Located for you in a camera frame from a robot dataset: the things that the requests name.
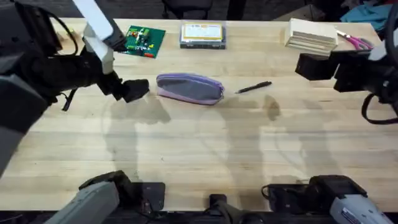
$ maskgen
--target purple pencil case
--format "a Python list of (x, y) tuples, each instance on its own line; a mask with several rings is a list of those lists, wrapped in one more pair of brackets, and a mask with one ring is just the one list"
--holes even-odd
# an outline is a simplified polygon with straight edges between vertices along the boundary
[(200, 105), (215, 105), (223, 98), (221, 82), (191, 73), (168, 73), (156, 78), (157, 93)]

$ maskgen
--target wooden table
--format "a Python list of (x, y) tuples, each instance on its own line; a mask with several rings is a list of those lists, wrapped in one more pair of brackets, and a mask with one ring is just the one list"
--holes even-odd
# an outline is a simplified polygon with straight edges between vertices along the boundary
[[(65, 19), (81, 33), (82, 19)], [(0, 180), (0, 210), (58, 210), (77, 187), (122, 169), (133, 181), (164, 182), (166, 210), (200, 210), (209, 194), (245, 209), (266, 209), (260, 188), (344, 174), (385, 211), (398, 211), (398, 126), (361, 117), (366, 92), (338, 93), (294, 70), (299, 50), (283, 47), (284, 22), (227, 22), (227, 50), (178, 46), (179, 21), (117, 20), (166, 30), (157, 59), (116, 54), (120, 77), (148, 78), (152, 92), (125, 104), (82, 88), (67, 113), (53, 105), (24, 138)], [(380, 43), (369, 24), (339, 30)], [(59, 26), (57, 30), (66, 37)], [(72, 50), (69, 40), (63, 42)], [(339, 49), (353, 49), (340, 39)], [(225, 99), (200, 106), (156, 96), (160, 73), (194, 72), (223, 82)], [(265, 80), (272, 86), (234, 91)], [(371, 116), (393, 116), (373, 103)]]

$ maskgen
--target pink scissors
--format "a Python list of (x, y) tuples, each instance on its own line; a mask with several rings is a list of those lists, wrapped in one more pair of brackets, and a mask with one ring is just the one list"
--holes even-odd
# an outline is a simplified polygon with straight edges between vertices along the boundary
[(348, 35), (342, 31), (337, 30), (337, 34), (344, 37), (344, 39), (348, 40), (350, 43), (352, 43), (355, 47), (356, 50), (370, 50), (373, 49), (373, 44), (364, 39), (364, 38), (357, 38), (352, 35)]

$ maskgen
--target black pen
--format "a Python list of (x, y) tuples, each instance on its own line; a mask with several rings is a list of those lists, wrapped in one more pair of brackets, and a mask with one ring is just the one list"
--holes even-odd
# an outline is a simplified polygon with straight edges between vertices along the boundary
[(266, 81), (266, 82), (258, 83), (257, 85), (254, 85), (254, 86), (249, 86), (249, 87), (243, 88), (241, 90), (236, 91), (235, 93), (236, 94), (244, 93), (244, 92), (247, 92), (247, 91), (250, 91), (250, 90), (255, 90), (255, 89), (258, 89), (258, 88), (261, 88), (261, 87), (269, 86), (271, 84), (272, 84), (272, 82)]

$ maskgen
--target green circuit board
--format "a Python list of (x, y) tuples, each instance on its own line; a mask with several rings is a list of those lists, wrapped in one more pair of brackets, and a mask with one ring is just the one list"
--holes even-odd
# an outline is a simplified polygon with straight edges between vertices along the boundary
[(166, 31), (148, 27), (130, 26), (126, 34), (129, 55), (156, 58)]

